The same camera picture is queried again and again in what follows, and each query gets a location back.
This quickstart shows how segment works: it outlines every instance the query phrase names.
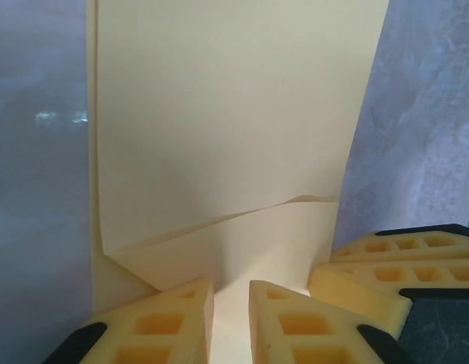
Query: yellow plastic clamp block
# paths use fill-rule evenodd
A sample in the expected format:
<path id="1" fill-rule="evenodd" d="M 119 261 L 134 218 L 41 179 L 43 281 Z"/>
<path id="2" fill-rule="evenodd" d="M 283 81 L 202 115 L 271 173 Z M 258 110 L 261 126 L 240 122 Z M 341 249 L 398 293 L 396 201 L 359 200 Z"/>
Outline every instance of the yellow plastic clamp block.
<path id="1" fill-rule="evenodd" d="M 81 364 L 206 364 L 213 309 L 212 283 L 200 279 L 99 315 L 87 325 L 107 329 Z"/>
<path id="2" fill-rule="evenodd" d="M 250 282 L 253 364 L 382 363 L 357 332 L 368 318 L 265 281 Z"/>
<path id="3" fill-rule="evenodd" d="M 469 237 L 442 231 L 369 234 L 331 254 L 331 262 L 383 262 L 469 258 Z"/>
<path id="4" fill-rule="evenodd" d="M 469 259 L 329 263 L 309 281 L 312 297 L 371 318 L 395 338 L 411 308 L 403 288 L 469 288 Z"/>

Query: rectangular hole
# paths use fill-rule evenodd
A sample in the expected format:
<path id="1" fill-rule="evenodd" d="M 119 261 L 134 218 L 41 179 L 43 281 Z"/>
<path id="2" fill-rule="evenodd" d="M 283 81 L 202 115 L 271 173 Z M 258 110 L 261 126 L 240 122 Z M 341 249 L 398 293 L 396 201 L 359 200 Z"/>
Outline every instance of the rectangular hole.
<path id="1" fill-rule="evenodd" d="M 324 315 L 284 313 L 279 316 L 285 335 L 330 335 L 334 334 Z"/>
<path id="2" fill-rule="evenodd" d="M 443 273 L 437 267 L 415 267 L 415 275 L 422 282 L 444 281 Z"/>
<path id="3" fill-rule="evenodd" d="M 458 281 L 469 282 L 469 265 L 463 267 L 449 267 L 449 271 Z"/>
<path id="4" fill-rule="evenodd" d="M 402 267 L 378 267 L 374 268 L 375 277 L 384 282 L 407 281 L 408 276 Z"/>
<path id="5" fill-rule="evenodd" d="M 396 245 L 400 250 L 408 250 L 408 249 L 419 249 L 420 244 L 418 243 L 417 239 L 400 239 L 396 240 Z"/>
<path id="6" fill-rule="evenodd" d="M 292 347 L 296 364 L 359 364 L 345 347 Z"/>
<path id="7" fill-rule="evenodd" d="M 376 243 L 368 243 L 364 246 L 364 250 L 368 253 L 381 253 L 381 252 L 389 252 L 392 250 L 390 245 L 387 241 L 379 241 Z"/>
<path id="8" fill-rule="evenodd" d="M 118 350 L 117 364 L 166 364 L 171 354 L 170 347 L 123 346 Z"/>
<path id="9" fill-rule="evenodd" d="M 444 235 L 433 235 L 431 237 L 425 237 L 423 240 L 430 248 L 455 245 L 455 240 Z"/>
<path id="10" fill-rule="evenodd" d="M 184 315 L 152 313 L 140 317 L 134 326 L 133 334 L 176 335 L 182 326 Z"/>

